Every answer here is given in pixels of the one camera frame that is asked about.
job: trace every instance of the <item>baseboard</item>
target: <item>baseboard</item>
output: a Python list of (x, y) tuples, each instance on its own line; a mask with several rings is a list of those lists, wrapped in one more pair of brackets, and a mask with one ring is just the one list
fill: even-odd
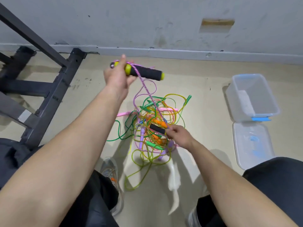
[[(51, 45), (60, 53), (70, 53), (73, 48), (80, 48), (84, 52), (99, 53), (100, 55), (120, 56), (126, 54), (131, 57), (156, 57), (184, 60), (204, 61), (241, 61), (241, 62), (266, 62), (303, 65), (303, 55), (272, 54), (272, 53), (238, 53), (238, 52), (214, 52), (178, 49), (147, 49), (147, 48), (117, 48), (98, 47), (96, 45)], [(1, 44), (1, 51), (16, 51), (20, 44)]]

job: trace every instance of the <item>metal bar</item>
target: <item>metal bar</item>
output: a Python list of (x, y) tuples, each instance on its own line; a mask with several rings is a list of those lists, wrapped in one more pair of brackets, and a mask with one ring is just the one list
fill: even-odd
[(13, 93), (23, 96), (43, 96), (46, 98), (51, 90), (51, 86), (52, 83), (47, 82), (0, 78), (0, 91), (3, 93)]
[(3, 53), (0, 53), (0, 61), (2, 61), (5, 64), (9, 64), (12, 61), (12, 59), (4, 55)]
[(39, 121), (38, 116), (2, 92), (0, 92), (0, 113), (29, 128), (35, 127)]
[(13, 55), (12, 61), (9, 64), (4, 65), (2, 70), (0, 70), (0, 78), (16, 79), (31, 57), (36, 55), (36, 53), (36, 51), (28, 47), (20, 46)]
[(33, 30), (27, 27), (19, 18), (0, 3), (0, 20), (16, 31), (20, 36), (34, 45), (37, 49), (45, 53), (49, 58), (60, 66), (67, 66), (67, 60), (61, 56), (55, 49), (47, 44)]
[(30, 149), (37, 147), (42, 140), (44, 133), (50, 124), (57, 108), (59, 107), (63, 96), (66, 93), (75, 73), (77, 72), (86, 53), (78, 48), (74, 48), (68, 60), (68, 66), (62, 67), (59, 75), (52, 83), (51, 90), (43, 103), (36, 111), (40, 120), (33, 129), (27, 128), (21, 137), (21, 142), (26, 144)]

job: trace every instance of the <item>wall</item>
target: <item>wall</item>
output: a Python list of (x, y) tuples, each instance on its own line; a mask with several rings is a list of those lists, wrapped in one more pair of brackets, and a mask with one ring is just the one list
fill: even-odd
[[(303, 55), (303, 0), (0, 0), (49, 44)], [(202, 18), (233, 18), (199, 33)], [(27, 44), (0, 22), (1, 44)]]

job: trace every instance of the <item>gray sneaker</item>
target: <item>gray sneaker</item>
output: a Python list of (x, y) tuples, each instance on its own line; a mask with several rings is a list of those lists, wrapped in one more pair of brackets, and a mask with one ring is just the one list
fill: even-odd
[(110, 210), (112, 215), (116, 216), (123, 209), (123, 199), (122, 199), (121, 190), (120, 190), (119, 182), (118, 182), (118, 167), (117, 167), (116, 161), (110, 157), (104, 159), (104, 161), (101, 165), (100, 171), (104, 177), (108, 177), (111, 180), (114, 187), (119, 192), (118, 203), (116, 204), (116, 206), (114, 208), (112, 208)]
[(188, 215), (186, 224), (187, 224), (188, 227), (201, 227), (200, 222), (198, 220), (196, 207)]

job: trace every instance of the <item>person's left hand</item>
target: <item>person's left hand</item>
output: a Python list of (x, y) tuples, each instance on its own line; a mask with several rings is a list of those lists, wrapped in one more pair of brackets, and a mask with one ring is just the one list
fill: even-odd
[(107, 68), (104, 71), (106, 86), (114, 90), (118, 97), (124, 100), (128, 94), (128, 88), (136, 80), (136, 76), (127, 76), (124, 68), (126, 65), (126, 56), (123, 54), (119, 64), (114, 68)]

